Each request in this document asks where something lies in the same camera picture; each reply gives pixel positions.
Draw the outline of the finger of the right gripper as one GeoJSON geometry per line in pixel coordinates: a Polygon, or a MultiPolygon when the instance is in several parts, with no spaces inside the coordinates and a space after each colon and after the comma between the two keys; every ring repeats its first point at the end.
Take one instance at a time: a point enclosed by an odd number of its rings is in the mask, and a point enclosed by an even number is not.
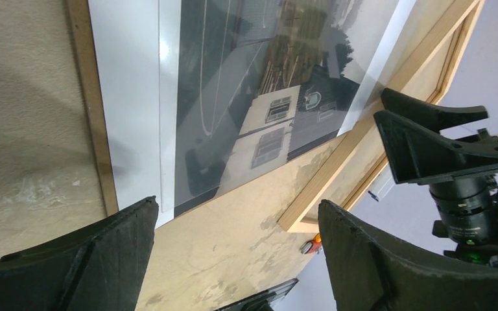
{"type": "Polygon", "coordinates": [[[432,185],[498,173],[498,136],[484,128],[449,139],[390,111],[374,118],[397,184],[432,185]]]}
{"type": "Polygon", "coordinates": [[[484,106],[463,108],[438,106],[390,88],[382,91],[381,100],[385,110],[437,133],[489,117],[484,106]]]}

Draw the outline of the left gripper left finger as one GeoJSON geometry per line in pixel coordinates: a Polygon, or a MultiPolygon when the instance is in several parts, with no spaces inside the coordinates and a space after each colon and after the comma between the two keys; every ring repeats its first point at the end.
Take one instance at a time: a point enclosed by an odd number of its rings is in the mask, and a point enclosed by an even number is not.
{"type": "Polygon", "coordinates": [[[134,310],[154,245],[152,196],[0,258],[0,310],[134,310]]]}

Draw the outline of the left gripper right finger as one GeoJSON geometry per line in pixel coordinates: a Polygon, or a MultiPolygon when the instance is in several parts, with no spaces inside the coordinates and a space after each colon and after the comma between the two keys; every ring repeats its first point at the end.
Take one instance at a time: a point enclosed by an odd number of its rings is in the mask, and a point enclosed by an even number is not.
{"type": "Polygon", "coordinates": [[[498,310],[498,269],[419,248],[323,200],[318,223],[338,310],[498,310]]]}

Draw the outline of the wooden picture frame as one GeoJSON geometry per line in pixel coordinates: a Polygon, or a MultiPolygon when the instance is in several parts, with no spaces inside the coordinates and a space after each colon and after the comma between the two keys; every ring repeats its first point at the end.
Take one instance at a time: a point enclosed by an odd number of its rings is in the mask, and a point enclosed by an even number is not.
{"type": "Polygon", "coordinates": [[[349,131],[326,162],[279,218],[288,233],[317,233],[318,220],[307,213],[342,178],[339,206],[350,210],[393,161],[384,151],[375,118],[388,112],[432,126],[432,111],[451,87],[484,1],[424,1],[423,16],[410,34],[398,70],[381,92],[381,101],[349,131]]]}

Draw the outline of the photo with glass pane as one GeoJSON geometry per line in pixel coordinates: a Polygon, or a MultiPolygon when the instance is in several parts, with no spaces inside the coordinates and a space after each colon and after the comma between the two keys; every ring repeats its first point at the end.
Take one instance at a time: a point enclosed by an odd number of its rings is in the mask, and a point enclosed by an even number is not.
{"type": "Polygon", "coordinates": [[[416,1],[90,1],[113,181],[162,226],[355,125],[416,1]]]}

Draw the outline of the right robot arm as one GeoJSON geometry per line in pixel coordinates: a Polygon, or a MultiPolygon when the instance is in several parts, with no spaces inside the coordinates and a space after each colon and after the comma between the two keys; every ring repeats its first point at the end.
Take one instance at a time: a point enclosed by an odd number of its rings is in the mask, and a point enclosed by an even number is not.
{"type": "Polygon", "coordinates": [[[440,215],[433,235],[457,244],[444,255],[498,268],[498,136],[459,139],[441,131],[488,117],[483,106],[437,106],[399,91],[381,93],[374,114],[394,181],[426,185],[440,215]]]}

